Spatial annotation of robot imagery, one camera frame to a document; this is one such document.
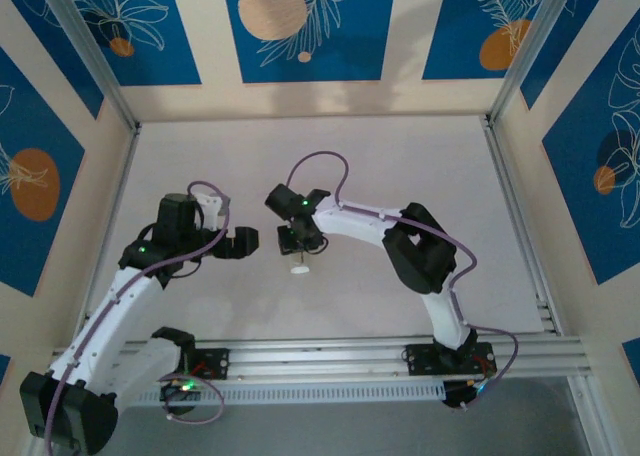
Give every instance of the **blue wall panel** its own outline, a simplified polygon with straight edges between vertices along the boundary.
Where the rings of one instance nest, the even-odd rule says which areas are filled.
[[[597,282],[640,262],[640,12],[544,147]]]
[[[393,0],[227,0],[245,83],[379,80]]]
[[[529,108],[551,79],[567,50],[600,0],[569,0],[520,87]]]
[[[33,296],[84,149],[0,49],[0,281]]]
[[[102,94],[44,0],[12,0],[87,108]],[[175,0],[74,0],[123,86],[200,84]]]

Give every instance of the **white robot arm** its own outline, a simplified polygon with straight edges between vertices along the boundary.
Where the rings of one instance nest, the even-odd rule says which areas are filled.
[[[180,255],[198,254],[190,261],[200,264],[204,256],[241,259],[258,248],[255,229],[237,227],[230,238],[218,228],[218,216],[225,209],[220,197],[198,193],[162,199],[157,221],[124,250],[111,287],[80,334],[46,374],[31,372],[22,382],[20,395],[34,436],[47,438],[46,421],[53,408],[51,440],[96,454],[111,437],[118,414],[139,393],[169,373],[199,374],[192,373],[203,363],[197,360],[195,338],[172,328],[150,335],[152,339],[125,364],[114,362],[147,307],[165,296],[164,289],[182,269]],[[151,239],[145,239],[150,230]],[[203,377],[211,376],[205,372]],[[60,399],[54,400],[59,387]]]
[[[327,234],[341,234],[385,249],[400,280],[420,293],[438,344],[458,351],[469,344],[470,337],[475,338],[458,318],[449,293],[442,291],[445,279],[455,269],[455,246],[398,222],[401,218],[414,220],[442,231],[423,206],[411,203],[400,210],[337,203],[327,191],[313,190],[305,197],[282,184],[265,204],[289,222],[278,228],[282,254],[316,250],[326,244]]]
[[[344,208],[357,208],[366,213],[376,213],[378,217],[357,213]],[[324,198],[316,207],[313,221],[323,234],[341,234],[359,239],[385,249],[383,240],[388,230],[398,224],[395,219],[402,217],[400,209],[374,208],[344,201],[340,206],[331,197]],[[448,292],[421,294],[431,323],[433,337],[450,349],[458,349],[469,336],[469,328],[458,320]]]

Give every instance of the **purple cable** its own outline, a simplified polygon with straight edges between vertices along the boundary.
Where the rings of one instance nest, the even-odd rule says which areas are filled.
[[[190,424],[192,426],[201,426],[203,424],[213,423],[214,421],[217,421],[218,419],[220,419],[220,417],[222,416],[222,413],[224,413],[224,397],[222,396],[222,393],[220,392],[220,390],[216,388],[211,382],[207,381],[206,379],[199,378],[198,376],[193,376],[189,374],[180,374],[180,373],[167,374],[166,376],[163,376],[162,378],[160,378],[160,381],[171,381],[173,379],[178,379],[182,381],[185,381],[185,380],[198,381],[200,384],[203,384],[209,387],[209,389],[211,389],[214,393],[216,393],[216,395],[220,399],[220,409],[214,416],[208,419],[189,420],[189,419],[184,419],[179,416],[176,416],[175,414],[171,414],[170,408],[169,408],[169,401],[171,400],[174,394],[180,394],[178,391],[176,391],[175,393],[167,396],[164,401],[164,410],[166,411],[167,418],[169,420],[177,421],[178,423],[182,423],[182,424]]]
[[[336,188],[336,193],[335,193],[336,204],[340,204],[340,199],[339,199],[340,191],[342,191],[342,187],[344,186],[344,183],[347,181],[347,177],[349,177],[349,161],[347,161],[347,158],[342,156],[340,153],[336,153],[335,151],[315,151],[311,154],[307,154],[304,158],[298,161],[295,164],[295,166],[291,169],[291,172],[289,173],[289,177],[287,178],[287,182],[285,183],[285,186],[289,187],[289,185],[291,184],[291,180],[293,179],[293,175],[295,174],[295,172],[298,170],[298,168],[302,163],[304,163],[307,159],[311,159],[321,155],[335,156],[340,161],[342,161],[342,164],[344,164],[344,174],[342,176],[342,179],[338,183],[338,187]]]
[[[189,186],[187,186],[187,192],[189,193],[189,195],[192,195],[191,189],[194,186],[206,186],[209,189],[212,189],[215,193],[217,193],[217,195],[221,197],[223,200],[229,199],[222,191],[220,191],[220,189],[218,189],[217,186],[211,183],[208,183],[206,181],[193,181],[191,184],[189,184]],[[116,301],[119,301],[122,295],[126,293],[129,290],[129,288],[131,288],[131,286],[133,286],[137,281],[145,277],[147,274],[155,271],[156,269],[160,269],[175,263],[182,263],[206,253],[211,248],[213,248],[216,244],[218,244],[218,242],[220,242],[220,240],[226,234],[228,227],[229,227],[229,211],[227,211],[227,214],[225,215],[222,228],[220,228],[220,232],[209,244],[203,246],[200,249],[192,251],[189,254],[185,254],[183,256],[176,256],[174,258],[169,258],[164,261],[160,261],[158,263],[152,264],[148,268],[140,271],[138,274],[132,277],[129,281],[127,281],[124,284],[124,286],[122,286],[122,288],[120,288],[116,293],[115,300],[111,300],[104,307],[104,309],[100,312],[100,314],[96,318],[95,322],[91,325],[91,327],[87,331],[86,336],[80,342],[76,351],[73,353],[73,360],[78,361],[80,359],[80,357],[82,356],[82,353],[84,352],[85,348],[89,344],[89,341],[91,341],[91,338],[96,333],[96,331],[98,330],[98,328],[100,327],[104,319],[107,317],[107,314],[109,314],[109,311],[111,311],[111,309],[116,305]],[[53,432],[53,419],[55,417],[56,410],[58,409],[58,405],[60,404],[60,397],[62,396],[64,385],[69,380],[69,377],[71,376],[71,372],[74,370],[74,368],[75,366],[73,365],[73,363],[69,363],[67,365],[67,369],[65,369],[64,373],[62,374],[62,377],[60,378],[60,382],[58,383],[58,386],[56,387],[56,390],[53,393],[53,398],[51,398],[51,405],[49,406],[49,412],[47,413],[47,422],[45,424],[45,429],[44,429],[45,449],[47,451],[48,456],[53,456],[53,447],[51,444],[52,443],[51,436]]]
[[[315,152],[313,152],[311,154],[308,154],[304,158],[302,158],[300,161],[298,161],[295,164],[295,166],[293,167],[293,169],[289,173],[289,177],[287,178],[286,186],[289,186],[291,184],[291,180],[293,179],[294,173],[296,172],[296,170],[300,167],[300,165],[302,163],[304,163],[307,159],[310,159],[310,158],[313,158],[314,156],[319,156],[319,155],[322,155],[322,154],[335,156],[336,158],[340,159],[344,163],[344,174],[343,174],[342,179],[340,180],[340,183],[338,184],[338,187],[336,188],[336,191],[335,191],[336,204],[338,206],[340,206],[342,209],[347,210],[347,211],[351,211],[353,213],[364,214],[366,216],[374,216],[376,218],[380,217],[380,215],[375,211],[369,211],[369,210],[366,210],[366,209],[355,208],[353,206],[349,206],[349,205],[346,205],[346,204],[340,202],[340,192],[342,191],[342,187],[344,186],[344,183],[346,182],[347,178],[349,177],[349,162],[347,161],[347,159],[344,156],[342,156],[339,153],[336,153],[335,151],[315,151]],[[463,325],[465,325],[466,327],[468,327],[470,329],[475,329],[476,331],[488,331],[488,332],[491,332],[491,333],[494,333],[494,334],[501,334],[503,336],[508,336],[513,340],[513,353],[511,354],[511,357],[509,358],[509,361],[507,361],[507,364],[504,365],[504,367],[502,368],[502,370],[500,370],[500,372],[496,375],[496,377],[493,380],[490,380],[485,385],[485,387],[484,387],[485,391],[484,392],[486,393],[487,389],[490,389],[490,387],[492,387],[496,383],[498,383],[504,377],[504,375],[507,373],[507,371],[509,371],[509,369],[513,365],[513,362],[518,357],[518,350],[519,350],[519,346],[520,345],[518,343],[518,338],[512,332],[507,331],[505,329],[487,328],[487,327],[484,327],[484,326],[476,326],[475,324],[471,324],[471,323],[467,322],[467,320],[465,319],[464,315],[462,314],[462,308],[460,307],[460,302],[458,301],[458,295],[456,293],[456,290],[455,290],[454,286],[462,277],[466,276],[467,274],[469,274],[471,271],[473,271],[476,268],[476,266],[478,265],[478,258],[476,257],[476,255],[467,246],[462,244],[457,239],[452,238],[451,236],[449,236],[447,233],[445,233],[443,231],[439,231],[436,228],[432,228],[431,226],[428,226],[426,224],[422,224],[422,223],[419,223],[417,221],[412,221],[412,220],[406,219],[406,218],[400,218],[400,217],[397,217],[397,216],[390,216],[390,215],[385,215],[385,218],[386,219],[390,219],[392,221],[399,222],[399,223],[408,224],[410,226],[413,226],[415,228],[421,229],[423,231],[427,231],[428,233],[431,233],[434,236],[437,236],[437,237],[439,237],[441,239],[444,239],[446,242],[448,242],[450,244],[453,244],[454,246],[456,246],[457,248],[462,250],[469,257],[469,259],[471,260],[471,263],[469,264],[469,266],[467,266],[462,271],[460,271],[459,273],[454,275],[451,278],[451,280],[449,281],[449,286],[448,286],[449,295],[451,296],[451,302],[452,302],[452,305],[453,305],[453,310],[456,313],[456,317],[458,318],[458,321],[460,321]]]

